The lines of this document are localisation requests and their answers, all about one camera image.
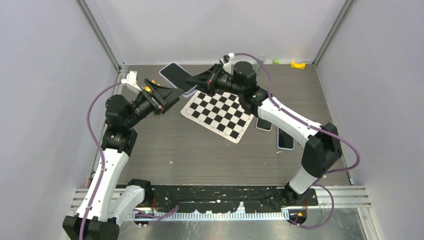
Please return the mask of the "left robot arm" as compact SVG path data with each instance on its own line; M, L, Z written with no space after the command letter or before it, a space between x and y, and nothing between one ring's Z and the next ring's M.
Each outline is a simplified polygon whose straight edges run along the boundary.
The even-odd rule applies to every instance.
M92 130L91 114L86 115L87 127L100 160L81 205L73 216L66 216L63 220L62 227L71 240L116 240L121 225L135 208L138 205L148 207L153 202L150 181L141 179L132 179L118 199L112 201L119 176L138 137L134 126L151 113L165 114L184 92L147 78L144 83L146 86L140 88L135 80L121 81L122 85L137 93L133 101L121 94L114 94L106 100L106 130L101 141Z

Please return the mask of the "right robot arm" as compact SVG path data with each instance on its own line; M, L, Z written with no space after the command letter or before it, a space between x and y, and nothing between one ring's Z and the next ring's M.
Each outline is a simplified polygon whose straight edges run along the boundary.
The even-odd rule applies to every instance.
M257 83L257 72L251 63L239 61L230 71L216 63L205 72L190 76L186 82L213 96L218 91L238 96L242 108L272 123L303 147L301 167L285 185L285 199L299 205L306 191L343 155L338 129L331 123L322 125L289 109Z

